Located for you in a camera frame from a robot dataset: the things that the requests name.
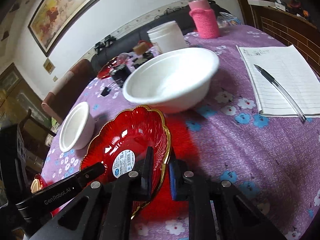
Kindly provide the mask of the clear bag of toys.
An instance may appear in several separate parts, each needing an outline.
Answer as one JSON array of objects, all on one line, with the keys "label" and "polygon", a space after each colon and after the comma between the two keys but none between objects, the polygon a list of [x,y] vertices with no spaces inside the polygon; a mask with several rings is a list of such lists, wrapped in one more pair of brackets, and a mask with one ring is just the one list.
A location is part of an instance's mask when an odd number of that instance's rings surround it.
[{"label": "clear bag of toys", "polygon": [[219,28],[225,28],[233,25],[242,25],[242,22],[232,14],[220,12],[220,15],[217,17],[217,25]]}]

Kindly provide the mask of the black leather sofa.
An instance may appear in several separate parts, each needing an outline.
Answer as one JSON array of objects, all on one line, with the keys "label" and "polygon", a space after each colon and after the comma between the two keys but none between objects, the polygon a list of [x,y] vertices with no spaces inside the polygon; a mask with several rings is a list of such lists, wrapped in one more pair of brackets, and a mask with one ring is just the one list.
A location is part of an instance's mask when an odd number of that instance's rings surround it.
[{"label": "black leather sofa", "polygon": [[91,59],[91,64],[95,72],[99,72],[101,68],[111,59],[121,53],[129,53],[133,50],[139,41],[149,42],[147,31],[169,21],[176,21],[182,33],[185,35],[196,30],[195,23],[189,15],[190,7],[175,7],[166,9],[157,15],[153,21],[134,29],[121,38],[108,35],[103,41],[98,42],[94,46],[95,54]]}]

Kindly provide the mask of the lined paper notepad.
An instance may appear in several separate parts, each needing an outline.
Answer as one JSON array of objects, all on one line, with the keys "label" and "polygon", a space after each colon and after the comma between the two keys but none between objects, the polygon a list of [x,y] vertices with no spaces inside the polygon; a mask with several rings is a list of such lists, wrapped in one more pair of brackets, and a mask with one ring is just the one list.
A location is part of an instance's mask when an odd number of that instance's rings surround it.
[{"label": "lined paper notepad", "polygon": [[297,112],[256,66],[268,72],[293,98],[307,118],[319,117],[319,77],[293,46],[238,47],[247,69],[259,113],[297,117]]}]

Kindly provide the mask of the small black clip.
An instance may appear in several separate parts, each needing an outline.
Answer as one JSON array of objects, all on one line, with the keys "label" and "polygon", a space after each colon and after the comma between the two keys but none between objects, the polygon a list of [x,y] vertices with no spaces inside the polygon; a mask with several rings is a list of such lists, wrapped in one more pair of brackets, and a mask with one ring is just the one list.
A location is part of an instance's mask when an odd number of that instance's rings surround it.
[{"label": "small black clip", "polygon": [[110,87],[105,87],[104,90],[101,93],[101,96],[105,97],[108,96],[108,94],[111,92],[112,88]]}]

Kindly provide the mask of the dark wooden chair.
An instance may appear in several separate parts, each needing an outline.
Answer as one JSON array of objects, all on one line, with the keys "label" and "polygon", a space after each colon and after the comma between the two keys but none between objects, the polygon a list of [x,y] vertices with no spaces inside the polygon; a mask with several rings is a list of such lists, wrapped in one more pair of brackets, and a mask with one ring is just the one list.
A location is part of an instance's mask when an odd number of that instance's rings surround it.
[{"label": "dark wooden chair", "polygon": [[26,116],[18,124],[24,145],[29,152],[45,159],[50,148],[46,145],[46,138],[48,135],[55,137],[56,133],[33,118],[31,114],[31,109],[28,109]]}]

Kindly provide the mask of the white plastic jar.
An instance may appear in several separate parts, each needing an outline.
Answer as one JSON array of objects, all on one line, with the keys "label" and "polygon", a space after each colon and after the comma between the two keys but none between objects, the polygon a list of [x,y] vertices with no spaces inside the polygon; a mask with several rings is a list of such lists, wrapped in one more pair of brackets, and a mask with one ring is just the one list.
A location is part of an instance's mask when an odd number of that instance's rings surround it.
[{"label": "white plastic jar", "polygon": [[147,31],[151,44],[160,53],[187,48],[183,33],[176,21],[169,21]]}]

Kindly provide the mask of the red glass plate with sticker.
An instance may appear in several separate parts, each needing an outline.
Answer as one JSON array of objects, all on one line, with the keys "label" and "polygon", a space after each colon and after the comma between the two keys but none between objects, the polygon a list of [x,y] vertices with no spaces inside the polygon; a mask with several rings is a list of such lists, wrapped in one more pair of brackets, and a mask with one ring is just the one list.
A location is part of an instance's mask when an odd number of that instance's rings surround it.
[{"label": "red glass plate with sticker", "polygon": [[155,197],[164,181],[171,148],[165,117],[157,109],[140,105],[118,113],[89,143],[80,169],[102,163],[105,173],[98,180],[106,184],[132,171],[137,162],[145,158],[149,146],[153,148],[151,196]]}]

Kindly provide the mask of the framed horse painting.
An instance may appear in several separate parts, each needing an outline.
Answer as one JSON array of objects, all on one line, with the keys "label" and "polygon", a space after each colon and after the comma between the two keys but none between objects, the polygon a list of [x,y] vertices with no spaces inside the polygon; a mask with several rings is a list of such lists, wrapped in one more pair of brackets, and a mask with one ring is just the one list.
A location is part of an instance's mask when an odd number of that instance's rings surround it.
[{"label": "framed horse painting", "polygon": [[49,56],[70,26],[98,0],[42,0],[28,29],[35,42]]}]

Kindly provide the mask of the small white foam bowl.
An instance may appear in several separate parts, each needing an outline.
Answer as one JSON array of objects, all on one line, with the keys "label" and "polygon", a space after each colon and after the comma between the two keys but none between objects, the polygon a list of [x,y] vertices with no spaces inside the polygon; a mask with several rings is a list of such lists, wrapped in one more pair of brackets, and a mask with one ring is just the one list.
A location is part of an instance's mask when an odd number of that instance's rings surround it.
[{"label": "small white foam bowl", "polygon": [[80,150],[91,140],[95,121],[90,113],[88,102],[77,104],[63,121],[59,136],[59,147],[62,152]]}]

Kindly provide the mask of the pink knit-sleeved bottle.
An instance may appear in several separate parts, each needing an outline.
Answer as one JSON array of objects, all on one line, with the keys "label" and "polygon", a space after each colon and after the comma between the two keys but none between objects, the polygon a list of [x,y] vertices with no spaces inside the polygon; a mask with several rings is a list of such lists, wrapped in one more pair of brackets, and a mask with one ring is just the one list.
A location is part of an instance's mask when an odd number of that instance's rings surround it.
[{"label": "pink knit-sleeved bottle", "polygon": [[189,15],[193,19],[197,32],[201,38],[218,38],[219,27],[214,10],[208,0],[188,0]]}]

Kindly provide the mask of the brick-pattern counter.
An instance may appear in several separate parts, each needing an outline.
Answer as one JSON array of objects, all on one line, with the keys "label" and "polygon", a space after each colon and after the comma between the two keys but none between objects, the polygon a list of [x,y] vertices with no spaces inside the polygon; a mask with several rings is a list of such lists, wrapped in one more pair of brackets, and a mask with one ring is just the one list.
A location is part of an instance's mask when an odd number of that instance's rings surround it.
[{"label": "brick-pattern counter", "polygon": [[271,6],[238,0],[244,23],[270,34],[286,46],[294,45],[319,74],[319,29],[312,23]]}]

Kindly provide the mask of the wooden cabinet with glass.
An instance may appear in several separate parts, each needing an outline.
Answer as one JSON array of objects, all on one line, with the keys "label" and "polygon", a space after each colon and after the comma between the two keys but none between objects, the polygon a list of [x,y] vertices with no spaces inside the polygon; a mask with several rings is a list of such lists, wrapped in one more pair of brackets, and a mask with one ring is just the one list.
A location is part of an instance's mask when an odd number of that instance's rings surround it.
[{"label": "wooden cabinet with glass", "polygon": [[20,122],[31,110],[31,116],[43,125],[49,118],[41,100],[12,63],[1,73],[1,126]]}]

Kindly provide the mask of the large white foam bowl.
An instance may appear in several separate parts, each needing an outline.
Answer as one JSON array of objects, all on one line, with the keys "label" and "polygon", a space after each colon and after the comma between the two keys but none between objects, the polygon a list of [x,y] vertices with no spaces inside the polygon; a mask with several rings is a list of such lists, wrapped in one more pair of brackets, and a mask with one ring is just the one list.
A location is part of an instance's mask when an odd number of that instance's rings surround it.
[{"label": "large white foam bowl", "polygon": [[204,99],[219,64],[219,57],[209,49],[170,51],[136,69],[123,85],[123,96],[163,113],[183,112]]}]

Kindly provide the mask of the black ballpoint pen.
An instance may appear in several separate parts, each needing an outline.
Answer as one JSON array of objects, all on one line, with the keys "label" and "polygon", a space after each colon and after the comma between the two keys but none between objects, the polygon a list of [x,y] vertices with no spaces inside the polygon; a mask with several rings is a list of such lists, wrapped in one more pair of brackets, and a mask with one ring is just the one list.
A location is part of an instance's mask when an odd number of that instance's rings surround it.
[{"label": "black ballpoint pen", "polygon": [[285,98],[285,100],[290,104],[290,106],[293,108],[295,113],[300,118],[301,122],[306,122],[306,116],[303,113],[303,111],[300,109],[298,104],[293,100],[293,98],[290,96],[290,94],[283,88],[283,86],[266,70],[258,66],[257,64],[254,64],[257,71],[269,82],[271,83],[278,91],[279,93]]}]

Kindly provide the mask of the yellow wall notice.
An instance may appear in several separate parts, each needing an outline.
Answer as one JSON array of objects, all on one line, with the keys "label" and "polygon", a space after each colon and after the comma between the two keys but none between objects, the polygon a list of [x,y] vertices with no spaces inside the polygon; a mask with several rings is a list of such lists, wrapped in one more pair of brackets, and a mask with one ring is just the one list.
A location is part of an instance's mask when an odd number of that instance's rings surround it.
[{"label": "yellow wall notice", "polygon": [[49,58],[46,58],[46,60],[45,60],[45,62],[43,64],[43,67],[48,72],[48,74],[52,74],[53,70],[55,69],[55,66],[50,61]]}]

